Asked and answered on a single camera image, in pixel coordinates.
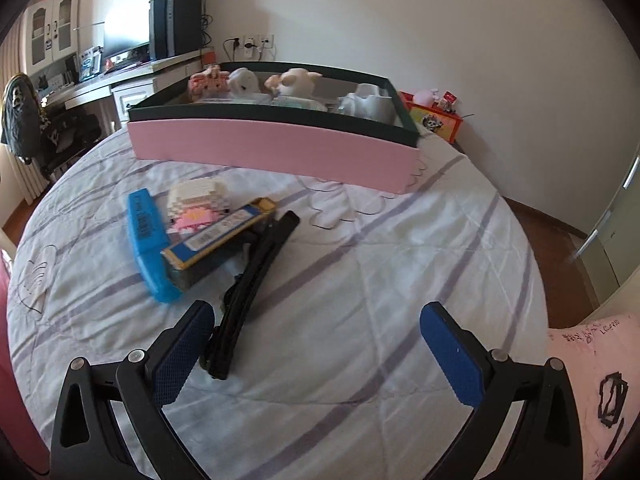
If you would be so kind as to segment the computer monitor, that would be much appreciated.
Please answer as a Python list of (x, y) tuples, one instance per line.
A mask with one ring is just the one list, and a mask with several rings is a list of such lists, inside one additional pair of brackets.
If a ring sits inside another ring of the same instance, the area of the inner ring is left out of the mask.
[(126, 3), (108, 9), (104, 18), (103, 55), (111, 58), (149, 42), (149, 5)]

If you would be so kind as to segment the black folding tool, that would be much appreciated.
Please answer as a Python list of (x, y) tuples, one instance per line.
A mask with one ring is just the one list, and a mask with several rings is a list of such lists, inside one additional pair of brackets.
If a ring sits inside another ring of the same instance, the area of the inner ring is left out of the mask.
[(200, 365), (210, 377), (228, 378), (235, 346), (262, 282), (282, 247), (299, 225), (292, 210), (280, 219), (269, 219), (247, 239), (246, 266), (222, 296), (222, 320), (213, 329), (200, 357)]

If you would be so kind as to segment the white desk with drawers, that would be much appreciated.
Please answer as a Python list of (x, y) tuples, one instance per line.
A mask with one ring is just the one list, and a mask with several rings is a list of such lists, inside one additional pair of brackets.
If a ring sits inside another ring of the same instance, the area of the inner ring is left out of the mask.
[(215, 62), (212, 48), (130, 66), (97, 76), (82, 84), (58, 90), (47, 96), (44, 109), (71, 110), (80, 107), (96, 115), (102, 136), (110, 136), (126, 125), (131, 107), (155, 93), (200, 72), (205, 62)]

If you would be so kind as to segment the white plug-in device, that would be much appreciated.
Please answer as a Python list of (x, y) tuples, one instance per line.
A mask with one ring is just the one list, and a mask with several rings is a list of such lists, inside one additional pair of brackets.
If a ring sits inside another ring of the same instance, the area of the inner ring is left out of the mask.
[(393, 99), (376, 84), (358, 84), (353, 92), (338, 99), (337, 113), (382, 124), (393, 125), (396, 112)]

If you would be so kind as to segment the blue rectangular case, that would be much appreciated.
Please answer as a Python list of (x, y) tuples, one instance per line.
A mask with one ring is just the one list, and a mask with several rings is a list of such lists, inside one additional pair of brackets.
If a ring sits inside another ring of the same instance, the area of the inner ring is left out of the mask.
[(151, 296), (162, 304), (180, 298), (180, 289), (168, 278), (162, 251), (170, 244), (160, 212), (147, 188), (127, 198), (129, 243), (142, 280)]

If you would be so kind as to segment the dark blue gold-edged box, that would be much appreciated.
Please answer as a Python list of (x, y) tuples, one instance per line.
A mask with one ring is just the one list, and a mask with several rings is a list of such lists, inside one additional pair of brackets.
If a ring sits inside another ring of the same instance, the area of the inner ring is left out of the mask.
[(214, 272), (265, 229), (277, 203), (258, 197), (162, 250), (168, 280), (182, 292)]

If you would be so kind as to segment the pink pig figurine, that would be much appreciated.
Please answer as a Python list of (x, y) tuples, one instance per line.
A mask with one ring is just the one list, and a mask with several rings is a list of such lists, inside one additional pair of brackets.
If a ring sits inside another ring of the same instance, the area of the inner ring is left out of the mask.
[(283, 74), (274, 74), (265, 81), (265, 88), (274, 96), (294, 96), (294, 98), (310, 99), (314, 93), (316, 82), (322, 75), (296, 67)]

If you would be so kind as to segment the clear plastic case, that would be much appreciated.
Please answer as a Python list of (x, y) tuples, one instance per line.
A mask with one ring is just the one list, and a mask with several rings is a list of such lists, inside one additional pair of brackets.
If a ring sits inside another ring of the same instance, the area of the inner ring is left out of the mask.
[(298, 108), (299, 110), (315, 110), (326, 112), (328, 108), (314, 99), (299, 98), (298, 96), (276, 96), (270, 102), (273, 106)]

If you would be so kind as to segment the pink brick comb figure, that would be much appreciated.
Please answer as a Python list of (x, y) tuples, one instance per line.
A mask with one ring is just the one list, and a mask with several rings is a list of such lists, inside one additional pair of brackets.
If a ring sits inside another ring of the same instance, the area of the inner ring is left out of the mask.
[(192, 102), (216, 98), (229, 92), (229, 72), (218, 65), (209, 65), (202, 72), (193, 74), (188, 81), (188, 93)]

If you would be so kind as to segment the black computer tower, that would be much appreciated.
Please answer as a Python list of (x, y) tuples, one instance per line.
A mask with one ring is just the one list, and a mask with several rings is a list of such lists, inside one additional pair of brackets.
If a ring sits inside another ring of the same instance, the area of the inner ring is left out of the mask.
[(149, 50), (152, 61), (202, 47), (202, 0), (151, 0)]

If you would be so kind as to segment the pink bed blanket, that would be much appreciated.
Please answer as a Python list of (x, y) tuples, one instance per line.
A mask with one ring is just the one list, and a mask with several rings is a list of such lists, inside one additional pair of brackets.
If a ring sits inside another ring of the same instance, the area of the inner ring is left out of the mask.
[(26, 411), (11, 364), (6, 303), (8, 267), (1, 261), (1, 478), (47, 479), (49, 451)]

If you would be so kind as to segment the white round plush toy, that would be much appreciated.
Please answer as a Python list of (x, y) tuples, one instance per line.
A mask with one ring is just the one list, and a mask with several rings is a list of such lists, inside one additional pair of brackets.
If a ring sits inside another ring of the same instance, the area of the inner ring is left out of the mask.
[(246, 67), (240, 67), (230, 73), (228, 87), (232, 96), (248, 96), (260, 92), (257, 76)]

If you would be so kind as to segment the black office chair with jacket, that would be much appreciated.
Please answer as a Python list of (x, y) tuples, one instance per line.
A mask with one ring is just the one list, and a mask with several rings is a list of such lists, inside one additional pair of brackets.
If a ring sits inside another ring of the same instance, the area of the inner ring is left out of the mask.
[(85, 155), (101, 134), (96, 115), (81, 108), (48, 115), (25, 74), (13, 76), (4, 87), (1, 143), (23, 164), (35, 164), (45, 179)]

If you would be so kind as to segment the red cartoon storage box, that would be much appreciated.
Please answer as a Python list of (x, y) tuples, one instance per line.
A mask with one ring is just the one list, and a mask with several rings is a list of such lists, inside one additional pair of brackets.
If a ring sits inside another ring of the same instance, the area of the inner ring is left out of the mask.
[(454, 144), (463, 124), (456, 111), (458, 98), (454, 94), (431, 89), (416, 93), (401, 91), (399, 96), (416, 124)]

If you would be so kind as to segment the striped white bed cover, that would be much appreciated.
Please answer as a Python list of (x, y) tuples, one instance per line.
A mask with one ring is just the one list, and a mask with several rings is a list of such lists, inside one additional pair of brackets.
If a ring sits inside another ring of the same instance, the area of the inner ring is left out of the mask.
[(218, 304), (232, 259), (173, 304), (149, 293), (127, 233), (145, 188), (214, 176), (234, 206), (259, 196), (299, 226), (259, 289), (228, 379), (196, 368), (166, 416), (215, 479), (420, 479), (463, 425), (419, 330), (441, 302), (487, 348), (546, 358), (544, 286), (527, 237), (498, 191), (446, 142), (421, 142), (410, 193), (226, 166), (147, 162), (126, 131), (68, 170), (17, 247), (8, 332), (18, 388), (52, 436), (66, 368), (148, 348), (193, 301)]

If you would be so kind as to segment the white pink brick figure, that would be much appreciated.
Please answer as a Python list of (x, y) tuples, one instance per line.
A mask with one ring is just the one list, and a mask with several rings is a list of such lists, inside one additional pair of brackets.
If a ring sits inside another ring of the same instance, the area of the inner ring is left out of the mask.
[(194, 233), (230, 214), (227, 185), (217, 178), (182, 181), (170, 188), (166, 209), (169, 233)]

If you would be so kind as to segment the pink pillow with writing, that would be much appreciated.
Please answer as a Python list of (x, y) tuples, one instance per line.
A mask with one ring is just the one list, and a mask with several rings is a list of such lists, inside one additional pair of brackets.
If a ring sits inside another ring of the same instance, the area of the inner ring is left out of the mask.
[(605, 471), (639, 415), (639, 319), (631, 313), (548, 331), (576, 400), (584, 477)]

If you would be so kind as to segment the white glass-door cabinet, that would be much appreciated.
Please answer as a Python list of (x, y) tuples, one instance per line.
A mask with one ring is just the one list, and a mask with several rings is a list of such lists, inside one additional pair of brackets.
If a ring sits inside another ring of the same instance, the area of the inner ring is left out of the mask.
[(42, 0), (22, 21), (22, 67), (28, 76), (78, 51), (79, 0)]

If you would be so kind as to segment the pink storage box dark rim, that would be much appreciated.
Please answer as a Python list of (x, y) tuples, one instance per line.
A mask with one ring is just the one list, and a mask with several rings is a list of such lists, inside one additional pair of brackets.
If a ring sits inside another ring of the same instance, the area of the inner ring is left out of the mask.
[[(401, 194), (418, 168), (418, 128), (392, 83), (381, 76), (342, 68), (285, 62), (228, 62), (258, 78), (260, 92), (192, 102), (188, 77), (134, 105), (128, 132), (141, 159), (202, 162), (297, 174)], [(322, 75), (311, 99), (326, 112), (273, 106), (266, 79), (291, 68)], [(337, 113), (339, 98), (358, 84), (376, 84), (392, 97), (396, 119), (382, 124)]]

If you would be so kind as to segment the wall power outlets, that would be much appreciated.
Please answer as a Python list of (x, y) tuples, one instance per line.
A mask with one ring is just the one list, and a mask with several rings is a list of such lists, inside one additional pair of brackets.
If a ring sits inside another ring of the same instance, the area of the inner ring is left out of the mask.
[(230, 62), (262, 62), (277, 57), (272, 35), (231, 37), (222, 42), (222, 50)]

